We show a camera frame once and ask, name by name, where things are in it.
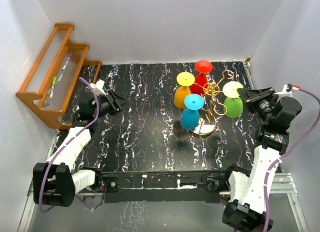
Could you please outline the red wine glass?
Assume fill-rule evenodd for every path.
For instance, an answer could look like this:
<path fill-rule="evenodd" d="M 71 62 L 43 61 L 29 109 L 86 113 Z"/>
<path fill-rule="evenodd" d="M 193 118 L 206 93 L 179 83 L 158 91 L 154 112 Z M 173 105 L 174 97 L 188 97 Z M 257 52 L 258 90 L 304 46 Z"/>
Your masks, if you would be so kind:
<path fill-rule="evenodd" d="M 190 88 L 192 94 L 198 94 L 200 96 L 205 95 L 204 88 L 208 85 L 207 74 L 213 69 L 213 65 L 206 60 L 200 60 L 195 64 L 195 69 L 199 72 L 199 75 L 195 77 L 195 82 Z"/>

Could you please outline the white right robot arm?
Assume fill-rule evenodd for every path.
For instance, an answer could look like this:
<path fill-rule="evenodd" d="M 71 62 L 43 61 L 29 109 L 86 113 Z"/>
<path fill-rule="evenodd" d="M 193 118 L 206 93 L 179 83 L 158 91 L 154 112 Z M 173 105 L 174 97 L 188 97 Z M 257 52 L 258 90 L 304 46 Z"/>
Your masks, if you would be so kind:
<path fill-rule="evenodd" d="M 223 186 L 230 191 L 222 222 L 237 232 L 267 232 L 273 226 L 269 216 L 269 194 L 281 156 L 289 145 L 288 128 L 301 112 L 293 98 L 297 85 L 284 85 L 281 92 L 272 87 L 258 90 L 239 88 L 237 92 L 249 112 L 262 122 L 256 130 L 251 171 L 236 165 L 227 168 Z"/>

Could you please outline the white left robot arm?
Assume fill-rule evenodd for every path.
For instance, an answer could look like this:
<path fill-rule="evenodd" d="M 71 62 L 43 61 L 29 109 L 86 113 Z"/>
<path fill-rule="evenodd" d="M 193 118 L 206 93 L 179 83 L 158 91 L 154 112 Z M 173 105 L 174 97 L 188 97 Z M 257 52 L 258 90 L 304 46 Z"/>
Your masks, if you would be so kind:
<path fill-rule="evenodd" d="M 131 102 L 112 90 L 96 95 L 86 92 L 79 99 L 68 135 L 56 152 L 33 168 L 33 201 L 46 205 L 69 207 L 76 194 L 85 188 L 93 192 L 103 187 L 96 169 L 81 169 L 72 173 L 72 167 L 85 145 L 92 139 L 98 118 L 115 116 L 130 107 Z"/>

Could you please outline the green wine glass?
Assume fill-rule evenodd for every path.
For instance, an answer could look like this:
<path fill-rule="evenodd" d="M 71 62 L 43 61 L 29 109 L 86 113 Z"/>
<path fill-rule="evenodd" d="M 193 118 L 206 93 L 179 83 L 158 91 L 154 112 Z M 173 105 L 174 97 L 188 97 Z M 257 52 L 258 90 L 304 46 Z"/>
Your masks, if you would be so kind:
<path fill-rule="evenodd" d="M 243 102 L 237 89 L 243 89 L 243 85 L 236 81 L 230 81 L 223 86 L 222 92 L 226 96 L 223 104 L 223 113 L 230 118 L 236 118 L 243 113 Z"/>

